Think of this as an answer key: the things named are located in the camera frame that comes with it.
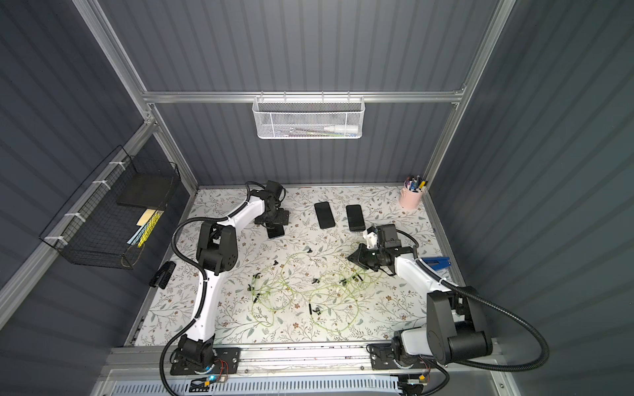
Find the green wired earphones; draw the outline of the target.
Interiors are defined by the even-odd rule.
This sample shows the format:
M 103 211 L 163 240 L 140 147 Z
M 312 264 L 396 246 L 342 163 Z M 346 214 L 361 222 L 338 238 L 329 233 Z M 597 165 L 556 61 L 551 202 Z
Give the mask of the green wired earphones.
M 249 317 L 264 328 L 284 333 L 307 325 L 307 297 L 320 276 L 320 259 L 310 245 L 263 257 L 249 282 Z
M 326 270 L 309 291 L 309 320 L 319 330 L 341 334 L 358 324 L 367 311 L 371 288 L 386 279 L 386 272 L 363 269 L 340 257 L 338 267 Z

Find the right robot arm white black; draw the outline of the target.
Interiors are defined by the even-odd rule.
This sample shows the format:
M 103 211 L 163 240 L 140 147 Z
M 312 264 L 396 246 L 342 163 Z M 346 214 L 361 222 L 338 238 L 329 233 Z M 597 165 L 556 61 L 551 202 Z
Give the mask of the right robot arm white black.
M 533 371 L 546 364 L 550 348 L 533 325 L 482 297 L 474 288 L 442 277 L 428 260 L 418 257 L 417 244 L 402 245 L 404 235 L 394 224 L 373 226 L 364 231 L 363 243 L 348 258 L 364 270 L 399 277 L 426 297 L 424 326 L 398 331 L 388 344 L 368 345 L 375 369 L 409 368 L 416 359 L 511 373 Z M 511 319 L 531 334 L 540 348 L 538 356 L 530 362 L 513 365 L 481 362 L 481 358 L 493 352 L 493 339 L 485 316 L 487 309 Z

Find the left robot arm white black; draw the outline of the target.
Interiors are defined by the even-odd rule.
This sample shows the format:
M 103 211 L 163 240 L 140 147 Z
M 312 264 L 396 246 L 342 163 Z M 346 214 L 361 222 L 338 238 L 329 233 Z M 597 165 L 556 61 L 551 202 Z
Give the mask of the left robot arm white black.
M 187 324 L 168 345 L 178 342 L 176 353 L 184 359 L 205 366 L 215 360 L 213 343 L 216 334 L 216 313 L 221 286 L 226 274 L 238 262 L 237 237 L 250 225 L 261 225 L 268 237 L 275 239 L 284 235 L 289 222 L 289 211 L 282 208 L 286 189 L 277 181 L 245 183 L 245 200 L 228 215 L 221 218 L 198 216 L 181 222 L 173 233 L 170 247 L 173 253 L 199 273 L 195 311 Z M 185 226 L 201 225 L 196 245 L 196 257 L 191 258 L 178 248 L 178 238 Z

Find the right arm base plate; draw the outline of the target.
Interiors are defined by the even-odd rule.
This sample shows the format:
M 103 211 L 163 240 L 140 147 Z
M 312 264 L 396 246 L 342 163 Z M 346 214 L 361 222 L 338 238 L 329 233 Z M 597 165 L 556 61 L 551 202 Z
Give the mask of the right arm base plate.
M 370 343 L 365 347 L 373 371 L 423 370 L 431 368 L 434 358 L 429 355 L 409 355 L 392 343 Z

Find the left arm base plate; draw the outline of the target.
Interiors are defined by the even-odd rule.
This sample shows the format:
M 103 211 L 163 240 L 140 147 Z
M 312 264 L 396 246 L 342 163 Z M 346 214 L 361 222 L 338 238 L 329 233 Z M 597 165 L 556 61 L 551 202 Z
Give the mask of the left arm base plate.
M 177 348 L 170 356 L 171 376 L 194 374 L 233 375 L 238 371 L 241 349 L 237 347 L 208 348 L 201 355 Z

